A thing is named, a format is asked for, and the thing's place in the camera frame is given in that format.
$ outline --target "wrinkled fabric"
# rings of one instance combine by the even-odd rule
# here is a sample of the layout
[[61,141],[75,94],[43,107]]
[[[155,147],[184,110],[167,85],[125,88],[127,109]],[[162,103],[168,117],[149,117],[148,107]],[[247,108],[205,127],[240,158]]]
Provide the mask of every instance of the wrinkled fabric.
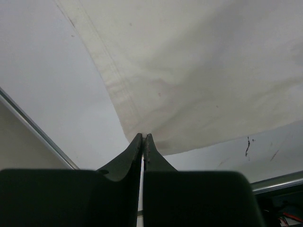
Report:
[[301,0],[57,3],[129,141],[152,133],[166,155],[303,118]]

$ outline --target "white fabric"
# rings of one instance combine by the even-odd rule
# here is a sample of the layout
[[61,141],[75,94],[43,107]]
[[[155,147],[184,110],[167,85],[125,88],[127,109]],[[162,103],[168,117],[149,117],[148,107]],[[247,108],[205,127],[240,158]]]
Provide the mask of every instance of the white fabric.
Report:
[[172,154],[302,119],[302,0],[58,5],[129,140],[152,133],[162,154]]

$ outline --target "metal rail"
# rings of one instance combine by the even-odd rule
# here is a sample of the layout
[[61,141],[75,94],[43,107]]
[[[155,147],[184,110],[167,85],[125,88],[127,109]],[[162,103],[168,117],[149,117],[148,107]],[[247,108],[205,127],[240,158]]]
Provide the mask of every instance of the metal rail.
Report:
[[36,125],[30,117],[0,87],[2,102],[66,167],[79,169],[77,165]]
[[252,183],[255,195],[303,184],[303,171]]

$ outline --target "black plastic part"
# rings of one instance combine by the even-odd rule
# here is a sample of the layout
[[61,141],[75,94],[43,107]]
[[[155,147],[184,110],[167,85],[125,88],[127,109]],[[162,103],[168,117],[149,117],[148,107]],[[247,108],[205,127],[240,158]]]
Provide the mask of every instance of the black plastic part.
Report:
[[0,226],[135,227],[142,135],[99,171],[0,172]]
[[97,171],[0,172],[0,226],[135,227],[144,152],[144,227],[264,226],[244,176],[178,172],[138,134]]
[[236,172],[178,172],[156,150],[144,149],[144,227],[263,227],[246,178]]
[[147,135],[143,149],[145,171],[177,172],[177,170],[157,151],[151,134]]

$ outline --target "red wire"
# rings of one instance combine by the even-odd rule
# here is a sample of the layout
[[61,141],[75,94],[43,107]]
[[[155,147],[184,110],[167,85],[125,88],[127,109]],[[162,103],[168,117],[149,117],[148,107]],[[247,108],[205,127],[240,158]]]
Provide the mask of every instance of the red wire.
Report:
[[293,220],[296,220],[296,221],[298,221],[298,222],[303,223],[303,219],[301,219],[301,218],[299,218],[299,217],[297,217],[297,216],[295,216],[295,215],[288,214],[288,213],[286,213],[286,212],[283,212],[283,215],[284,215],[285,217],[288,217],[288,218],[291,218],[291,219],[293,219]]
[[278,218],[281,222],[283,222],[284,223],[284,225],[286,226],[286,227],[289,227],[289,225],[288,225],[288,223],[287,222],[285,222],[282,218]]

